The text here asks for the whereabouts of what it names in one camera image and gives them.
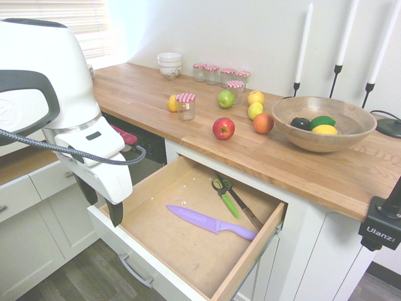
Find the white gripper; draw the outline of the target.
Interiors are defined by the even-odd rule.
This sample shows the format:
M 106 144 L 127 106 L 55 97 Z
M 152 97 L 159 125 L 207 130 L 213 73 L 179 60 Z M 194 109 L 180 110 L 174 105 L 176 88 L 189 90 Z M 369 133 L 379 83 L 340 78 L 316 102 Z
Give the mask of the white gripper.
M 133 191 L 128 167 L 105 163 L 88 167 L 61 153 L 58 154 L 58 159 L 77 175 L 77 184 L 90 205 L 98 202 L 96 191 L 108 200 L 106 204 L 112 224 L 115 228 L 120 225 L 123 219 L 122 201 Z

